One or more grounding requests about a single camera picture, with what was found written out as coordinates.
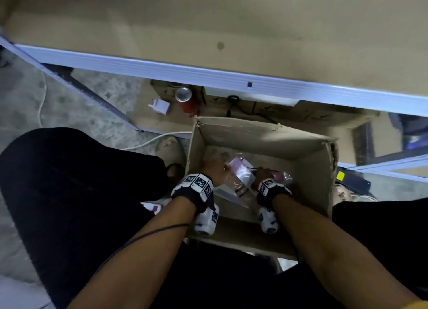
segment yellow sleeve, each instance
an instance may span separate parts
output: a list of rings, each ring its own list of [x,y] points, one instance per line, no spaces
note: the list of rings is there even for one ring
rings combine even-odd
[[[414,302],[411,305],[404,307],[403,309],[428,309],[428,301]]]

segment person's left hand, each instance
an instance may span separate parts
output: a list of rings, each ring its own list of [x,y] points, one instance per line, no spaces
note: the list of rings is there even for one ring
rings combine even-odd
[[[211,178],[214,186],[224,184],[232,174],[229,163],[223,158],[207,161],[201,172]]]

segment black pants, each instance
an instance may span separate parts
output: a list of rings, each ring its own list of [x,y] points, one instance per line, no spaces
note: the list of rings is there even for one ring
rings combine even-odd
[[[71,128],[37,129],[1,154],[0,187],[41,282],[63,309],[152,218],[140,202],[163,196],[167,173],[158,157],[108,148]],[[406,286],[427,287],[427,209],[426,200],[341,203],[333,220]],[[304,263],[274,276],[244,252],[183,244],[152,307],[266,302],[339,306]]]

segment can lid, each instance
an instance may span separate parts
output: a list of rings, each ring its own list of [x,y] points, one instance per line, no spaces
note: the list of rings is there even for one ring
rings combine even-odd
[[[192,98],[192,91],[187,87],[180,87],[175,91],[175,99],[179,102],[187,102]]]

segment person's left arm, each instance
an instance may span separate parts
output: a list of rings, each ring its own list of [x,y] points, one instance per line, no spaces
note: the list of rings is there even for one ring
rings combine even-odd
[[[202,173],[221,185],[229,170],[224,161],[210,162]],[[196,206],[189,199],[174,198],[135,236],[170,225],[190,223]],[[140,239],[118,252],[73,299],[67,309],[148,308],[158,294],[174,261],[187,227],[164,230]]]

